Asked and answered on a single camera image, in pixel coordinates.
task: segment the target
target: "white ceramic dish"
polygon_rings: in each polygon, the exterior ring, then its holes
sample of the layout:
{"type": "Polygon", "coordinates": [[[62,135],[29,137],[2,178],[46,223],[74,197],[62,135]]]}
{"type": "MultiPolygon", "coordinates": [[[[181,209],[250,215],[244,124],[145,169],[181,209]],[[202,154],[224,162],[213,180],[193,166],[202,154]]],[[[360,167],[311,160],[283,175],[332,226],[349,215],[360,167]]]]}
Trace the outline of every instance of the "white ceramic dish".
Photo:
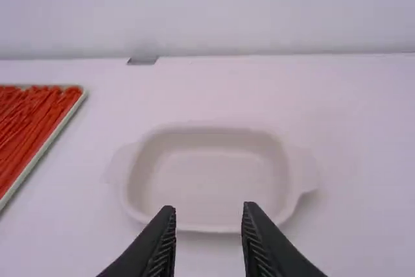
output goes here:
{"type": "Polygon", "coordinates": [[[264,130],[183,125],[124,146],[110,167],[122,176],[124,209],[139,222],[170,204],[178,230],[236,233],[244,201],[281,224],[316,189],[315,172],[298,156],[264,130]]]}
{"type": "MultiPolygon", "coordinates": [[[[30,86],[29,84],[15,84],[15,85],[7,85],[7,86],[13,86],[21,89],[26,89],[30,86]]],[[[79,97],[79,99],[75,102],[75,104],[72,106],[72,108],[68,111],[66,116],[62,119],[62,121],[59,123],[59,125],[53,130],[52,134],[46,139],[45,143],[40,147],[40,149],[36,152],[36,154],[33,156],[32,160],[26,165],[26,167],[22,170],[18,178],[14,181],[14,183],[9,187],[8,191],[4,194],[3,197],[0,198],[0,211],[6,206],[7,202],[12,198],[13,194],[18,190],[21,183],[26,179],[26,177],[29,175],[29,173],[32,171],[34,166],[38,163],[38,161],[41,159],[43,154],[47,151],[47,149],[50,147],[52,142],[56,139],[56,137],[59,135],[59,133],[64,129],[67,122],[71,119],[72,115],[78,110],[82,102],[86,99],[87,91],[82,87],[74,84],[68,84],[68,85],[56,85],[60,88],[66,88],[69,86],[76,86],[82,90],[82,94],[79,97]]]]}

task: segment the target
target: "white table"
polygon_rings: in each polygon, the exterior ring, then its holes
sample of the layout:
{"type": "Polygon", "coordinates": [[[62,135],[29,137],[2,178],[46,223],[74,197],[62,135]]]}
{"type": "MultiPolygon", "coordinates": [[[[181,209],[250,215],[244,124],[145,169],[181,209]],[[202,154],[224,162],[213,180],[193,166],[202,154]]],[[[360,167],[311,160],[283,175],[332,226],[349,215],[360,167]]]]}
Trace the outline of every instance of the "white table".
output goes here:
{"type": "MultiPolygon", "coordinates": [[[[0,276],[95,276],[140,232],[104,172],[160,123],[260,121],[309,150],[320,190],[281,229],[329,276],[415,269],[415,54],[2,61],[1,83],[89,98],[0,218],[0,276]]],[[[244,276],[240,239],[178,234],[176,275],[244,276]]]]}

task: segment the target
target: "dish handle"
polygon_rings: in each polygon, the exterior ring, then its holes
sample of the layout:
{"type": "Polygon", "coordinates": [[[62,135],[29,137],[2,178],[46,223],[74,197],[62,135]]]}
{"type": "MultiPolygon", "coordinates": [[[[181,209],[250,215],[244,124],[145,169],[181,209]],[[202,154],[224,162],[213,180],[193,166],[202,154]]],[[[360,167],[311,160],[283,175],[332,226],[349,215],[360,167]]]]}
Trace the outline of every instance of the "dish handle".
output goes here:
{"type": "Polygon", "coordinates": [[[103,180],[107,184],[120,185],[134,165],[137,149],[138,144],[135,142],[123,145],[116,150],[103,174],[103,180]]]}
{"type": "Polygon", "coordinates": [[[290,170],[295,176],[298,195],[310,193],[318,188],[318,168],[316,160],[307,149],[291,147],[288,154],[290,170]]]}

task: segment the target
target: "white wall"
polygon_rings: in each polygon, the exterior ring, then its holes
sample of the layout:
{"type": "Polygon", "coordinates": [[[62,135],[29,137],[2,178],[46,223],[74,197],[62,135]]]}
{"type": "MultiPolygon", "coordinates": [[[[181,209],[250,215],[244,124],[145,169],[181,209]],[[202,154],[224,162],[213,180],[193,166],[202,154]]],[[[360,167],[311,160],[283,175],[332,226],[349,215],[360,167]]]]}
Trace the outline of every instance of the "white wall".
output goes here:
{"type": "Polygon", "coordinates": [[[0,0],[0,57],[415,51],[415,0],[0,0]]]}

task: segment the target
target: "white surface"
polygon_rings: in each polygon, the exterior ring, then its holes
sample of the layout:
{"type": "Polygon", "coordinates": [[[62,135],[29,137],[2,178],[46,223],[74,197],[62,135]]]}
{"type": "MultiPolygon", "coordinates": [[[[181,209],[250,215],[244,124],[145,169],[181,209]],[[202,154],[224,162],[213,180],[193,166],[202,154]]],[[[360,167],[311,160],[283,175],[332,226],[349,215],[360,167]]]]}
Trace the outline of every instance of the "white surface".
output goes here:
{"type": "MultiPolygon", "coordinates": [[[[326,274],[412,274],[415,55],[125,61],[0,62],[2,83],[90,90],[2,213],[2,277],[95,276],[141,229],[105,183],[113,153],[160,122],[208,118],[275,125],[313,154],[319,192],[282,230],[326,274]]],[[[240,238],[179,234],[176,273],[244,276],[240,238]]]]}
{"type": "Polygon", "coordinates": [[[413,0],[0,0],[0,57],[415,50],[413,0]]]}
{"type": "Polygon", "coordinates": [[[305,161],[273,128],[206,121],[152,129],[115,153],[109,174],[123,176],[121,203],[141,224],[171,205],[177,230],[239,234],[241,203],[256,202],[280,225],[316,189],[305,161]]]}

